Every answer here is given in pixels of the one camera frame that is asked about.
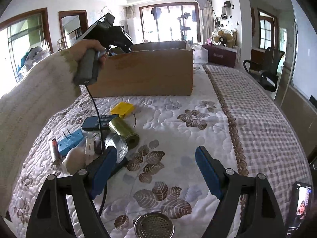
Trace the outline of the person's left hand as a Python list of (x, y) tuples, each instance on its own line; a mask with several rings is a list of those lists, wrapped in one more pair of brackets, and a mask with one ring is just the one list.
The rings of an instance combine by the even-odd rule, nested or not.
[(93, 52), (100, 53), (98, 61), (101, 67), (104, 66), (109, 54), (106, 49), (100, 44), (98, 40), (83, 39), (74, 44), (71, 48), (65, 49), (61, 52), (68, 63), (71, 72), (74, 72), (78, 68), (79, 62), (83, 59), (85, 53), (89, 49), (92, 49)]

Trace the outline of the sweater forearm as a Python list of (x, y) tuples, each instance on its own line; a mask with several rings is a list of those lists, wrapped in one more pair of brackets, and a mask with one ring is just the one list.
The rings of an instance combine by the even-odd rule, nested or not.
[(1, 97), (1, 216), (9, 208), (15, 181), (35, 139), (53, 115), (81, 94), (73, 83), (76, 70), (69, 51), (56, 52)]

